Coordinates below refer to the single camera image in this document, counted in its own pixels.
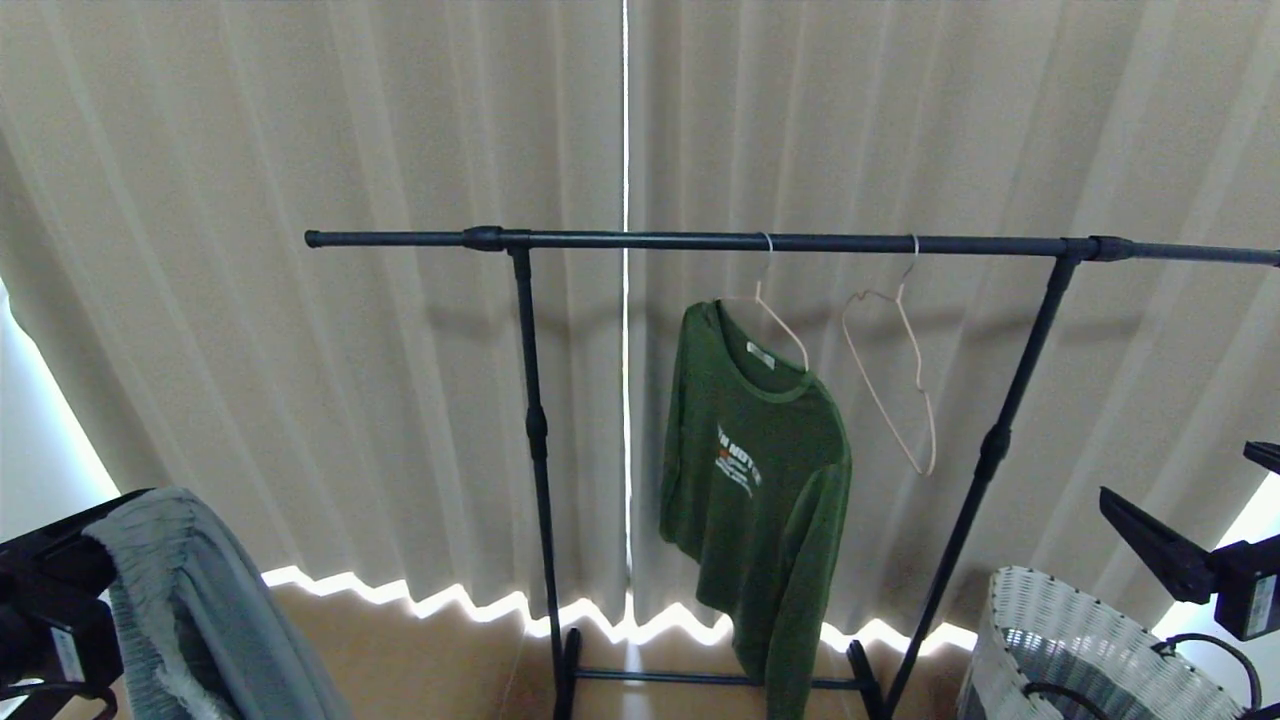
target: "empty clothes hanger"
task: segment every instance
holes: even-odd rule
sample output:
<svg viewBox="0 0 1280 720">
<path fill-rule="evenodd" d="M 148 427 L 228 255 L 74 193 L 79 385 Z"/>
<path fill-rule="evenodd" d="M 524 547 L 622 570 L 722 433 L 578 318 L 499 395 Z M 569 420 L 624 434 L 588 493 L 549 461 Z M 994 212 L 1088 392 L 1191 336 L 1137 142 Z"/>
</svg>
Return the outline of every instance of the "empty clothes hanger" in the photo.
<svg viewBox="0 0 1280 720">
<path fill-rule="evenodd" d="M 769 256 L 768 256 L 768 260 L 765 260 L 765 263 L 764 263 L 764 269 L 760 270 L 760 277 L 756 278 L 756 281 L 755 281 L 755 296 L 754 297 L 721 297 L 719 300 L 748 300 L 748 301 L 755 302 L 760 307 L 764 307 L 764 311 L 768 313 L 769 316 L 774 319 L 774 322 L 777 322 L 780 325 L 782 325 L 782 329 L 786 331 L 786 333 L 791 337 L 791 340 L 795 341 L 796 345 L 800 346 L 800 355 L 804 357 L 804 369 L 808 373 L 809 372 L 809 351 L 805 350 L 804 343 L 800 342 L 800 336 L 797 336 L 795 332 L 792 332 L 791 327 L 787 325 L 782 320 L 782 318 L 780 318 L 778 314 L 773 311 L 773 307 L 769 307 L 769 304 L 764 301 L 764 295 L 763 295 L 764 275 L 767 275 L 769 273 L 769 268 L 773 265 L 773 238 L 769 237 L 769 233 L 767 233 L 767 232 L 762 232 L 760 234 L 763 234 L 764 240 L 767 240 L 769 242 Z"/>
<path fill-rule="evenodd" d="M 850 295 L 849 300 L 845 301 L 845 309 L 840 313 L 840 327 L 845 331 L 845 341 L 849 342 L 849 351 L 854 355 L 854 363 L 858 364 L 858 372 L 861 373 L 863 382 L 867 383 L 867 389 L 870 391 L 872 400 L 876 401 L 876 407 L 879 407 L 881 416 L 884 418 L 884 424 L 887 424 L 890 432 L 893 433 L 893 439 L 897 441 L 899 447 L 902 448 L 902 452 L 906 455 L 908 461 L 911 462 L 911 468 L 915 469 L 916 474 L 928 477 L 933 474 L 933 468 L 938 460 L 938 434 L 933 425 L 933 402 L 929 400 L 929 391 L 924 389 L 924 386 L 920 383 L 920 372 L 924 365 L 920 359 L 920 343 L 915 341 L 915 332 L 911 329 L 911 322 L 906 319 L 906 310 L 902 309 L 902 291 L 906 288 L 906 277 L 915 269 L 915 261 L 920 258 L 920 238 L 911 234 L 911 240 L 915 242 L 915 254 L 911 256 L 911 264 L 908 265 L 906 272 L 902 273 L 902 279 L 897 283 L 897 293 L 895 293 L 893 297 L 890 297 L 876 290 L 864 290 Z M 924 413 L 929 416 L 929 464 L 924 469 L 922 469 L 920 464 L 915 461 L 911 451 L 906 447 L 906 442 L 902 441 L 902 436 L 897 432 L 897 427 L 893 425 L 893 420 L 890 419 L 888 411 L 884 410 L 884 404 L 881 402 L 879 395 L 876 392 L 876 386 L 872 384 L 872 379 L 867 374 L 863 359 L 858 356 L 858 348 L 854 347 L 854 337 L 849 333 L 849 323 L 845 319 L 845 315 L 849 314 L 849 306 L 852 305 L 855 300 L 863 300 L 867 296 L 878 297 L 897 306 L 897 315 L 902 318 L 902 327 L 906 328 L 906 337 L 911 341 L 911 350 L 915 352 L 915 391 L 924 396 Z"/>
</svg>

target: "laundry basket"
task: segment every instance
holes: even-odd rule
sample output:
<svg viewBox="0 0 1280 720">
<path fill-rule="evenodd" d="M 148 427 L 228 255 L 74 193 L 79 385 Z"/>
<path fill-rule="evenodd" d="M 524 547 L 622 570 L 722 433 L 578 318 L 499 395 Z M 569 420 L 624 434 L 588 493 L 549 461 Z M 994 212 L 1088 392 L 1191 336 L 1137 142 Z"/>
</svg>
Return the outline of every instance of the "laundry basket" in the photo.
<svg viewBox="0 0 1280 720">
<path fill-rule="evenodd" d="M 957 701 L 960 720 L 1234 720 L 1212 679 L 1120 612 L 1027 568 L 1004 568 Z"/>
</svg>

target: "black cable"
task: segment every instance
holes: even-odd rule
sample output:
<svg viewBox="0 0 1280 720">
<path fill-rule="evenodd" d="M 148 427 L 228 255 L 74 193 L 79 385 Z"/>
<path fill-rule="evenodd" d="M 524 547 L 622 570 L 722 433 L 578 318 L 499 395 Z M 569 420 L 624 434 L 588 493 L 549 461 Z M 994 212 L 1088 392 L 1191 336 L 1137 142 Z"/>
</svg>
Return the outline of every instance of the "black cable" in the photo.
<svg viewBox="0 0 1280 720">
<path fill-rule="evenodd" d="M 13 700 L 15 697 L 28 697 L 37 693 L 76 693 L 81 697 L 88 700 L 100 700 L 106 703 L 106 707 L 101 712 L 93 716 L 93 720 L 111 720 L 115 717 L 116 711 L 120 710 L 119 703 L 115 701 L 115 693 L 111 688 L 99 688 L 88 683 L 32 683 L 29 685 L 9 685 L 8 688 L 0 689 L 0 702 L 6 700 Z"/>
<path fill-rule="evenodd" d="M 1240 652 L 1239 648 L 1233 647 L 1230 643 L 1222 638 L 1215 638 L 1213 635 L 1206 635 L 1204 633 L 1183 633 L 1180 635 L 1174 635 L 1151 646 L 1151 650 L 1169 657 L 1174 653 L 1174 648 L 1178 643 L 1183 641 L 1203 641 L 1225 650 L 1231 653 L 1231 657 L 1240 661 L 1244 665 L 1244 673 L 1249 676 L 1249 712 L 1257 712 L 1258 707 L 1262 706 L 1262 680 L 1258 679 L 1258 669 L 1249 662 L 1249 657 Z"/>
<path fill-rule="evenodd" d="M 1062 685 L 1055 685 L 1053 683 L 1027 683 L 1023 685 L 1023 694 L 1027 697 L 1044 693 L 1060 694 L 1075 705 L 1088 710 L 1098 720 L 1110 720 L 1107 714 L 1102 712 L 1102 708 L 1098 707 L 1096 702 L 1084 697 L 1083 693 L 1073 691 L 1071 688 L 1064 688 Z"/>
</svg>

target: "gray cloth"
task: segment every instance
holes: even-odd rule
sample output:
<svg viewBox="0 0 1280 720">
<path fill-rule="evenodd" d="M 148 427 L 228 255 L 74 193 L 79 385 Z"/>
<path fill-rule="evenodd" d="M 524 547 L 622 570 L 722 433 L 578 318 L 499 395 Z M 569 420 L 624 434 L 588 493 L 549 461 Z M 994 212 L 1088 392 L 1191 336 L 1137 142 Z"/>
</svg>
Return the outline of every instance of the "gray cloth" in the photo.
<svg viewBox="0 0 1280 720">
<path fill-rule="evenodd" d="M 351 717 L 248 553 L 189 491 L 151 491 L 84 534 L 115 561 L 111 607 L 137 720 Z"/>
</svg>

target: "basket handle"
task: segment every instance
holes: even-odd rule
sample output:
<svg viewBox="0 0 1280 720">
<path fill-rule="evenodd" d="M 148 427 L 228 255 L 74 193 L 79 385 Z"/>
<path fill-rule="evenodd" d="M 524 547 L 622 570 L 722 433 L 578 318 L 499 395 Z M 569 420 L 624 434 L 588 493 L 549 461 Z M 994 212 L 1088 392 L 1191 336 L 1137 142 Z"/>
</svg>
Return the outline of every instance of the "basket handle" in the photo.
<svg viewBox="0 0 1280 720">
<path fill-rule="evenodd" d="M 1084 697 L 1084 693 L 1080 693 L 1079 691 L 1073 691 L 1071 688 L 1065 688 L 1062 685 L 1055 685 L 1053 683 L 1027 683 L 1023 685 L 1023 694 L 1027 697 L 1046 693 L 1060 694 L 1066 700 L 1070 700 L 1075 705 L 1088 710 L 1098 720 L 1111 720 L 1107 717 L 1106 712 L 1102 712 L 1102 708 L 1098 707 L 1096 702 Z"/>
<path fill-rule="evenodd" d="M 1249 708 L 1248 712 L 1257 712 L 1258 707 L 1262 706 L 1262 682 L 1258 679 L 1258 669 L 1249 662 L 1249 657 L 1240 652 L 1239 648 L 1233 647 L 1230 643 L 1221 638 L 1215 638 L 1213 635 L 1207 635 L 1204 633 L 1183 633 L 1180 635 L 1172 635 L 1169 639 L 1161 641 L 1153 646 L 1151 650 L 1155 651 L 1161 657 L 1170 657 L 1174 655 L 1174 648 L 1178 643 L 1183 641 L 1203 641 L 1207 643 L 1216 644 L 1217 647 L 1225 650 L 1236 659 L 1240 665 L 1244 666 L 1244 673 L 1249 676 Z"/>
</svg>

